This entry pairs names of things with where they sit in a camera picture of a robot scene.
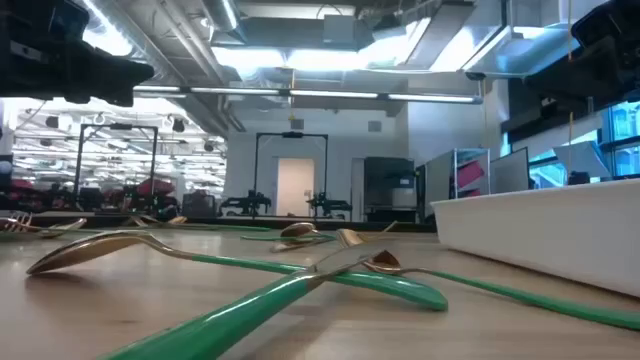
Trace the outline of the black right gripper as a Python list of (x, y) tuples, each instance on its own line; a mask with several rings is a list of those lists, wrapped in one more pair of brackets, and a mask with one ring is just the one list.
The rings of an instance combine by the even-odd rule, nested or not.
[(607, 0), (572, 26), (582, 52), (529, 75), (524, 82), (561, 97), (640, 101), (640, 0)]

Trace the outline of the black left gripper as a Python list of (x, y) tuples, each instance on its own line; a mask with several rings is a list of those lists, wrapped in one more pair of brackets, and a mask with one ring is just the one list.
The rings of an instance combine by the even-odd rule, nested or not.
[(0, 97), (132, 106), (154, 68), (85, 43), (89, 20), (73, 0), (0, 0)]

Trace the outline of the white angled panel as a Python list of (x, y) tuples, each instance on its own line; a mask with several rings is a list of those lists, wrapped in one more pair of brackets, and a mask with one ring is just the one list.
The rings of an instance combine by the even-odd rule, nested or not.
[(599, 178), (611, 176), (605, 157), (594, 141), (554, 147), (553, 151), (568, 173), (585, 172)]

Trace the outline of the red background object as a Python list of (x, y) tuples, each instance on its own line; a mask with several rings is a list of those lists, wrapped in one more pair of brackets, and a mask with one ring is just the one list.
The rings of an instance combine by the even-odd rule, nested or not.
[(142, 196), (167, 195), (175, 191), (175, 186), (161, 179), (148, 178), (136, 187), (136, 191)]

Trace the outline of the grey monitor panel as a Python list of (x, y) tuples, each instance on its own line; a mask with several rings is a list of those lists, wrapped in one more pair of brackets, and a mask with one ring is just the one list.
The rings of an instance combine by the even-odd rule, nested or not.
[(529, 155), (524, 147), (490, 163), (491, 193), (510, 193), (529, 189)]

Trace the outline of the black crate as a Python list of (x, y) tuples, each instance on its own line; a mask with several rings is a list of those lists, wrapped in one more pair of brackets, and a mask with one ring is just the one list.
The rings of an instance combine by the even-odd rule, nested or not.
[(203, 191), (183, 195), (182, 215), (188, 218), (215, 218), (216, 198)]

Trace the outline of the white cutlery tray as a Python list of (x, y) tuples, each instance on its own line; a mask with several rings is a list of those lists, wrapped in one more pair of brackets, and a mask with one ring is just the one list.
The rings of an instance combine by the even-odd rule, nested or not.
[(441, 243), (640, 298), (640, 179), (433, 203)]

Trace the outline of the white shelf rack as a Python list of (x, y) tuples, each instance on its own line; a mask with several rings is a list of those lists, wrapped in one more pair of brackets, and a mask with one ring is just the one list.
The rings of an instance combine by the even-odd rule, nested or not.
[[(472, 161), (479, 161), (484, 168), (485, 175), (465, 186), (457, 186), (457, 168)], [(432, 215), (435, 210), (432, 203), (444, 200), (460, 199), (459, 193), (464, 190), (480, 189), (484, 195), (491, 193), (490, 189), (490, 160), (491, 153), (486, 148), (454, 148), (426, 163), (426, 214)]]

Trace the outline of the pale door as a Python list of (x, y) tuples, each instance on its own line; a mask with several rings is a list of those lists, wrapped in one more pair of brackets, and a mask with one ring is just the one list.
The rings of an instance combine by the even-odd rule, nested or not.
[(313, 194), (315, 162), (311, 158), (278, 160), (276, 214), (308, 216), (307, 200)]

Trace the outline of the black cabinet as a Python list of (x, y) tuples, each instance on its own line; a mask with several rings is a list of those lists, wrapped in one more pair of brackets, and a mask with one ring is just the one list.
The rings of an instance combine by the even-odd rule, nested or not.
[(368, 222), (414, 223), (414, 162), (406, 158), (364, 159), (364, 214)]

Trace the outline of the long ceiling light strip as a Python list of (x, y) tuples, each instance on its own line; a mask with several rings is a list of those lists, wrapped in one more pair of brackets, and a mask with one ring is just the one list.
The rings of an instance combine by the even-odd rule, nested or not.
[(411, 93), (376, 93), (334, 90), (289, 89), (289, 88), (235, 88), (235, 87), (188, 87), (138, 85), (133, 88), (135, 93), (147, 94), (215, 94), (266, 97), (317, 97), (335, 99), (357, 99), (396, 102), (422, 102), (447, 104), (481, 104), (480, 96), (445, 95), (445, 94), (411, 94)]

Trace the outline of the silver round air duct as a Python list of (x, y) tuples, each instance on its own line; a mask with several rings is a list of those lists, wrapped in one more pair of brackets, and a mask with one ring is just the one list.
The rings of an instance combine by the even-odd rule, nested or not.
[(222, 32), (235, 30), (238, 26), (238, 17), (233, 0), (201, 0), (203, 10), (211, 26)]

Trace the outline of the grey ceiling duct box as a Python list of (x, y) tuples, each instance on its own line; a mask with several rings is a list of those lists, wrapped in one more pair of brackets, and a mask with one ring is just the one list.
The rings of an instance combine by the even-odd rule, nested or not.
[(347, 15), (325, 15), (322, 40), (326, 46), (354, 51), (366, 48), (374, 42), (368, 24)]

